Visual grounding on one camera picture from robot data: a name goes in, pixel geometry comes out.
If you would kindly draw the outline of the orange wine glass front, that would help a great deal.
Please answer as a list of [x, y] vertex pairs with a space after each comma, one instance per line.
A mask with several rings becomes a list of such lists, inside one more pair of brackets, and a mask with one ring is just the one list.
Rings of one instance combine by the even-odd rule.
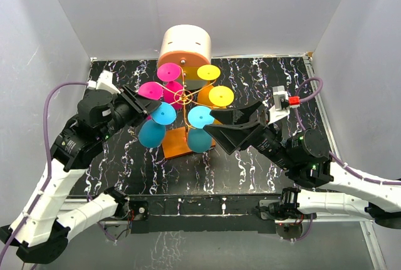
[[234, 101], [234, 92], [226, 86], [207, 85], [197, 95], [197, 104], [211, 110], [225, 109]]

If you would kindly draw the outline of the magenta wine glass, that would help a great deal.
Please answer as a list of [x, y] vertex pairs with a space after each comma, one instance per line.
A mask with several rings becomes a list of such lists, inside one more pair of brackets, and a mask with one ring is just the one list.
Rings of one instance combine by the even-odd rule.
[[142, 84], [138, 89], [138, 94], [148, 99], [157, 100], [162, 103], [164, 89], [162, 85], [156, 81], [150, 81]]
[[162, 99], [170, 103], [175, 110], [182, 108], [181, 94], [184, 87], [177, 81], [181, 77], [182, 68], [175, 63], [165, 63], [158, 67], [157, 76], [164, 82]]

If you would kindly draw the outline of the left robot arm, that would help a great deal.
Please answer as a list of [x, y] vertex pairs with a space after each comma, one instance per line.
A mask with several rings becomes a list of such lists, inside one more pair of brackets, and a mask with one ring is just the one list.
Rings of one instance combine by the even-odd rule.
[[114, 187], [70, 212], [60, 214], [60, 209], [104, 143], [121, 129], [142, 124], [160, 105], [127, 86], [87, 91], [53, 144], [43, 132], [46, 167], [18, 218], [1, 227], [4, 247], [15, 246], [22, 262], [49, 264], [85, 229], [109, 217], [126, 217], [128, 196]]

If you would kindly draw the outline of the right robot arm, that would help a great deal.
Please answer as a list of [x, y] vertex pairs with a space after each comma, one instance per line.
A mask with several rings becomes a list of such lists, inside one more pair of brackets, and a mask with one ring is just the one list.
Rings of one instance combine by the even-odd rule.
[[260, 214], [274, 220], [319, 212], [348, 214], [399, 229], [400, 181], [351, 169], [330, 152], [319, 130], [309, 128], [283, 140], [281, 122], [289, 113], [283, 104], [266, 109], [257, 101], [244, 108], [212, 110], [218, 124], [204, 126], [226, 153], [253, 147], [297, 185], [283, 189], [279, 201], [259, 205]]

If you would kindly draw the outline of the blue wine glass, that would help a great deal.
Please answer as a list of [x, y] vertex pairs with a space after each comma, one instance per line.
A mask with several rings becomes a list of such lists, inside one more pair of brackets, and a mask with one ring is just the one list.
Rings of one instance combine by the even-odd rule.
[[166, 126], [175, 122], [177, 114], [172, 105], [162, 102], [150, 117], [151, 119], [142, 125], [138, 141], [144, 147], [155, 148], [162, 143], [167, 131]]
[[196, 153], [208, 151], [212, 146], [212, 137], [204, 127], [214, 122], [211, 109], [206, 106], [196, 106], [190, 110], [187, 119], [192, 126], [187, 135], [188, 147]]

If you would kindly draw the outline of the blue wine glass front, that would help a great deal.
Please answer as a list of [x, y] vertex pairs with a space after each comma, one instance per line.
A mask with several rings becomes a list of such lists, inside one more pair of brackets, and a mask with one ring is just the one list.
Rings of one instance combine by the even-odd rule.
[[151, 119], [142, 125], [138, 141], [144, 147], [155, 148], [162, 143], [167, 131], [166, 126], [175, 122], [177, 114], [172, 105], [162, 102], [150, 117]]

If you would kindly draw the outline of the orange wine glass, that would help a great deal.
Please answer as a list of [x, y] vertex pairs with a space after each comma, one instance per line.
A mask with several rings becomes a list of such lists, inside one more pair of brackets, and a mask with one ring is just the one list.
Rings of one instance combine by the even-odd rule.
[[206, 85], [203, 86], [197, 94], [197, 102], [201, 105], [212, 106], [212, 102], [209, 99], [209, 93], [214, 87], [214, 83], [221, 75], [221, 71], [214, 65], [203, 65], [197, 70], [197, 75], [201, 80], [206, 81]]
[[225, 109], [234, 101], [234, 92], [226, 86], [207, 85], [197, 95], [197, 104], [211, 110]]

